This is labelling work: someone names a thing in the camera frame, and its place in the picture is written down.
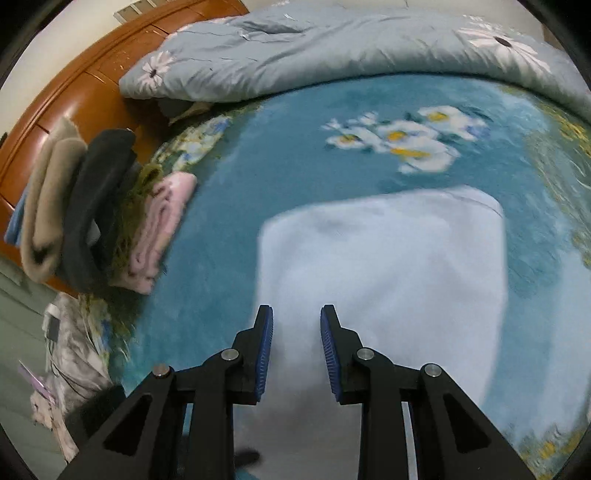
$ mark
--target white towel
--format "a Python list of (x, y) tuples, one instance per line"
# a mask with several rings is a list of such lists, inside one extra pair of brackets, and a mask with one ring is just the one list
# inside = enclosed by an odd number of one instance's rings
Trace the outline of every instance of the white towel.
[(267, 391), (237, 411), (236, 445), (261, 480), (357, 478), (361, 410), (335, 402), (320, 309), (394, 363), (441, 365), (480, 403), (504, 318), (505, 228), (479, 190), (413, 190), (308, 206), (259, 236), (256, 305), (273, 307)]

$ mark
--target white flower pattern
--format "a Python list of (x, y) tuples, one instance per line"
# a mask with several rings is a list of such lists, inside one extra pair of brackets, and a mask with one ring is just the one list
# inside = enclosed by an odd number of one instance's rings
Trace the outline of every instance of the white flower pattern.
[(517, 42), (512, 38), (489, 30), (475, 30), (471, 28), (461, 28), (458, 33), (475, 37), (469, 40), (477, 48), (489, 48), (493, 51), (495, 58), (501, 68), (506, 70), (513, 64), (517, 64), (520, 69), (530, 67), (537, 73), (545, 70), (550, 73), (550, 66), (537, 57), (537, 52), (525, 43)]
[(170, 64), (174, 62), (174, 57), (167, 51), (158, 52), (147, 61), (142, 70), (145, 72), (138, 78), (140, 88), (147, 88), (154, 93), (162, 85), (162, 76), (170, 70)]
[(385, 125), (380, 125), (376, 133), (386, 142), (401, 144), (413, 137), (437, 138), (439, 133), (425, 125), (408, 120), (396, 120)]
[(390, 153), (405, 162), (399, 168), (402, 173), (440, 173), (460, 156), (455, 148), (429, 137), (411, 137), (398, 144), (390, 143)]
[(376, 112), (368, 112), (348, 120), (346, 126), (333, 118), (322, 128), (339, 133), (328, 137), (326, 143), (342, 150), (396, 155), (400, 160), (398, 171), (403, 174), (446, 171), (460, 153), (445, 142), (455, 142), (456, 137), (476, 141), (488, 128), (481, 118), (473, 118), (449, 105), (421, 108), (418, 114), (423, 122), (379, 121)]
[(481, 118), (472, 118), (449, 105), (424, 107), (418, 114), (425, 119), (425, 125), (443, 134), (452, 134), (474, 142), (486, 129)]

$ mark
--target folded comforter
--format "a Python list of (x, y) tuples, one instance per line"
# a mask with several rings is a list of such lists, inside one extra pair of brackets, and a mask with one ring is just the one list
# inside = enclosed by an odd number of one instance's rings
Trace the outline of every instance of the folded comforter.
[(480, 75), (591, 119), (569, 57), (478, 17), (289, 3), (186, 25), (119, 81), (126, 97), (237, 102), (320, 82), (396, 72)]

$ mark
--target black folded cloth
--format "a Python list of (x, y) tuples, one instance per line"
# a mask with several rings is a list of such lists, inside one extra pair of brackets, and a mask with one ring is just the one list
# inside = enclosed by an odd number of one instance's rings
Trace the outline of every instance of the black folded cloth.
[[(82, 160), (64, 218), (61, 258), (63, 279), (80, 293), (100, 294), (107, 286), (118, 206), (139, 173), (134, 142), (131, 130), (104, 130), (90, 142)], [(87, 235), (92, 220), (100, 238), (91, 247)]]
[(192, 100), (178, 100), (176, 98), (158, 98), (158, 108), (166, 118), (175, 118), (189, 110), (195, 102)]

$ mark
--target blue folded cloth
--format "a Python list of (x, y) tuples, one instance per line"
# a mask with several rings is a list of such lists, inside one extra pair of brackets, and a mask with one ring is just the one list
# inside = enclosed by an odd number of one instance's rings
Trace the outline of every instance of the blue folded cloth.
[(21, 230), (22, 230), (22, 217), (25, 213), (25, 200), (27, 199), (27, 185), (19, 199), (17, 206), (14, 207), (14, 212), (8, 222), (8, 227), (4, 233), (4, 241), (9, 245), (20, 245), (21, 244)]

